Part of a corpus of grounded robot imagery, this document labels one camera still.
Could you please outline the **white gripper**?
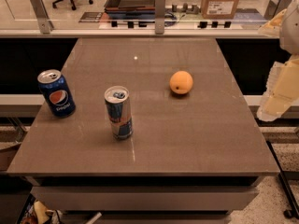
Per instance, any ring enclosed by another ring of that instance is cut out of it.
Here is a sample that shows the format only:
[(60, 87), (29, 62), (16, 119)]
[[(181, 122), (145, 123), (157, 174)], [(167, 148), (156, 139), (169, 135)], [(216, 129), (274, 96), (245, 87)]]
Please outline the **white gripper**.
[(260, 35), (279, 37), (280, 47), (290, 54), (285, 63), (274, 62), (266, 82), (257, 118), (274, 121), (299, 99), (299, 0), (258, 29)]

